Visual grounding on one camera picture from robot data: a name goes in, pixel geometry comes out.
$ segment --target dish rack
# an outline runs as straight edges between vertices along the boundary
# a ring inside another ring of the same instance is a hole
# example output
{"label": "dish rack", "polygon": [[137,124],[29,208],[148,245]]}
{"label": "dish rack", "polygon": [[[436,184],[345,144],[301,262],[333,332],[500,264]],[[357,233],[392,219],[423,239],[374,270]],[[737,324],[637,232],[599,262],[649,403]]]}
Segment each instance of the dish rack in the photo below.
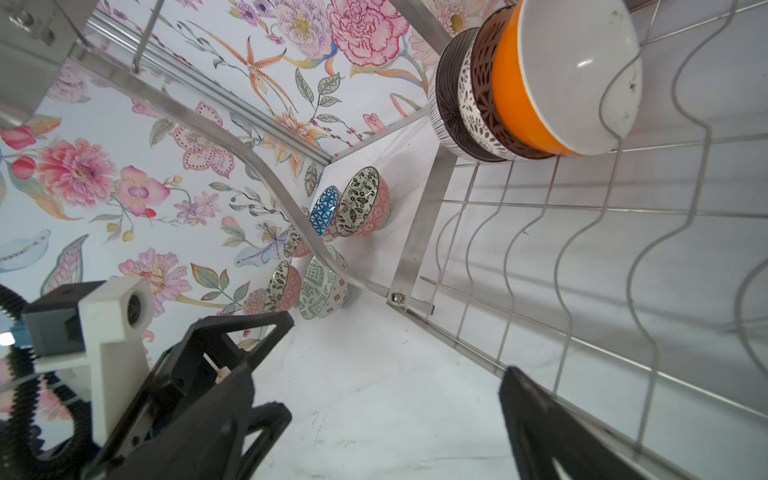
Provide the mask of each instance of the dish rack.
{"label": "dish rack", "polygon": [[[391,1],[442,51],[450,37],[421,0]],[[768,444],[762,360],[768,350],[760,337],[768,299],[758,294],[768,286],[761,275],[768,266],[768,201],[755,180],[765,172],[768,122],[761,102],[768,92],[766,80],[734,81],[729,68],[768,58],[768,42],[760,39],[768,0],[743,0],[730,12],[728,1],[637,3],[638,34],[648,32],[646,84],[640,116],[619,150],[486,164],[440,147],[389,287],[342,270],[274,172],[245,144],[134,76],[147,63],[175,78],[186,74],[149,42],[163,0],[140,38],[89,22],[134,53],[130,66],[79,33],[68,57],[254,169],[335,273],[385,297],[495,375],[520,366],[601,441],[651,475],[759,476],[765,471],[760,447]],[[708,70],[716,58],[726,68]],[[673,94],[677,70],[696,75],[682,75],[686,89]],[[713,84],[722,87],[717,94],[707,90]],[[704,117],[715,112],[709,130],[675,113],[673,101],[688,106],[692,99]],[[687,402],[682,410],[681,402]],[[757,453],[740,456],[724,451],[722,442],[704,442],[711,461],[697,465],[701,457],[678,445],[682,429],[691,438],[709,433],[751,442]]]}

